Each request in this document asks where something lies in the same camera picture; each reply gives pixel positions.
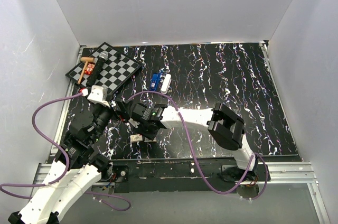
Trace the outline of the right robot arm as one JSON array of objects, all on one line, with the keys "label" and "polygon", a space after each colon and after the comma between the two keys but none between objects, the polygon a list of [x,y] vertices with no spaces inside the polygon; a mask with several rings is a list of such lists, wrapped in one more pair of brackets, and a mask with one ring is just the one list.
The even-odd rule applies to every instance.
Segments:
[{"label": "right robot arm", "polygon": [[135,132],[151,141],[160,129],[186,127],[208,132],[236,160],[236,167],[221,172],[224,180],[233,181],[240,177],[248,181],[261,180],[262,171],[258,169],[258,160],[247,141],[244,120],[226,105],[216,104],[208,109],[175,109],[164,104],[146,107],[137,103],[129,108],[128,117]]}]

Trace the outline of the white stapler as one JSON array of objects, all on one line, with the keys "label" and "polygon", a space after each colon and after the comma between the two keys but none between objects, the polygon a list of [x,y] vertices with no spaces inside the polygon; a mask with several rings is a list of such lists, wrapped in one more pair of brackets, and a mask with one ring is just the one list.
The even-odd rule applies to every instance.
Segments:
[{"label": "white stapler", "polygon": [[171,84],[171,80],[172,80],[172,76],[171,74],[167,73],[164,77],[164,80],[162,82],[162,86],[161,86],[161,93],[166,94],[168,92],[168,89],[170,87]]}]

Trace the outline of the blue stapler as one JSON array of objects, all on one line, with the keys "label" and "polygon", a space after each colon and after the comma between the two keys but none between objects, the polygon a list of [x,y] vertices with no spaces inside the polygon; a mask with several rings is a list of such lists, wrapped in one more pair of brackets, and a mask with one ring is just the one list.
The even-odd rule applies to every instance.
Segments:
[{"label": "blue stapler", "polygon": [[161,80],[161,75],[162,75],[161,71],[153,73],[152,78],[151,78],[150,88],[149,88],[150,91],[157,90],[158,84]]}]

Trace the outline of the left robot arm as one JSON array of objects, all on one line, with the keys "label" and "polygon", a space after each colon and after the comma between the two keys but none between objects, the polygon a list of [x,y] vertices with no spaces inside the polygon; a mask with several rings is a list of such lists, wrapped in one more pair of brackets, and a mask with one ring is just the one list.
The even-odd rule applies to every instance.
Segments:
[{"label": "left robot arm", "polygon": [[99,101],[91,115],[73,122],[45,179],[34,184],[34,196],[28,197],[22,210],[9,216],[9,223],[59,223],[95,183],[114,180],[118,171],[113,162],[101,154],[93,155],[92,146],[115,116],[107,101]]}]

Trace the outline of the staple box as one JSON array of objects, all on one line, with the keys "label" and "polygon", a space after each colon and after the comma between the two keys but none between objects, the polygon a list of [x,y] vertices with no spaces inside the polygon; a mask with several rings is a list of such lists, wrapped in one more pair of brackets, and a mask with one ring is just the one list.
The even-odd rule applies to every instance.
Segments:
[{"label": "staple box", "polygon": [[154,139],[148,139],[148,138],[146,138],[146,139],[144,139],[144,142],[145,143],[154,143],[154,142],[157,142],[157,139],[156,138],[154,138]]},{"label": "staple box", "polygon": [[137,142],[142,142],[143,141],[143,136],[141,134],[135,134],[130,136],[130,142],[131,143],[137,143]]}]

